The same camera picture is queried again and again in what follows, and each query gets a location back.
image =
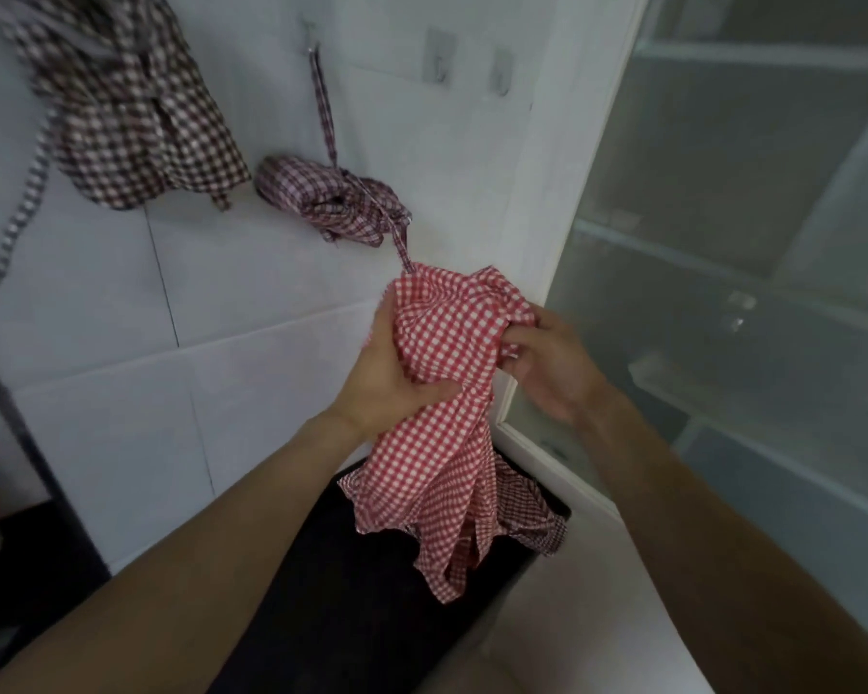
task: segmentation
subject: white door frame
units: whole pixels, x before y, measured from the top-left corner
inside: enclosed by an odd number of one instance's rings
[[[533,302],[546,301],[648,0],[557,0],[496,259]],[[515,382],[497,373],[495,445],[571,507],[613,502],[506,422]]]

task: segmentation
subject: person's left hand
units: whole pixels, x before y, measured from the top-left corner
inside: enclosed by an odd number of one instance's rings
[[[344,387],[328,408],[354,425],[361,440],[375,440],[419,409],[460,393],[460,383],[415,385],[405,377],[393,342],[395,294],[386,293],[373,319],[370,342],[360,351]]]

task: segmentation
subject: forearm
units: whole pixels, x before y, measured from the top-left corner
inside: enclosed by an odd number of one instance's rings
[[[318,495],[360,444],[333,414],[130,564],[0,673],[0,693],[204,692]]]
[[[711,686],[868,692],[868,634],[608,388],[579,436]]]

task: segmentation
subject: glass pane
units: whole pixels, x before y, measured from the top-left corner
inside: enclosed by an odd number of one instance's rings
[[[868,0],[651,0],[547,306],[868,628]],[[605,492],[520,394],[507,422]]]

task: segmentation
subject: plaid strap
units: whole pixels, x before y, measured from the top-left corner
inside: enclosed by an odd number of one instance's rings
[[[6,226],[3,227],[3,239],[0,242],[0,282],[6,278],[6,274],[10,270],[10,261],[13,258],[13,251],[19,235],[39,210],[41,200],[45,195],[45,186],[48,184],[48,168],[52,162],[52,142],[58,116],[58,110],[52,107],[42,120],[38,138],[36,138],[35,154],[29,164],[22,200],[13,216],[6,222]]]
[[[321,68],[321,57],[318,55],[318,46],[309,49],[309,65],[312,67],[312,85],[315,91],[315,101],[318,103],[318,118],[321,120],[321,130],[325,135],[325,148],[331,164],[344,175],[344,178],[366,195],[379,211],[380,216],[388,223],[389,233],[393,236],[395,251],[399,254],[402,267],[406,273],[414,273],[415,266],[408,257],[408,232],[405,225],[394,223],[389,216],[389,211],[380,204],[373,196],[373,192],[355,174],[338,167],[338,146],[334,139],[334,118],[331,116],[331,102],[327,98],[327,86],[325,85],[325,73]]]

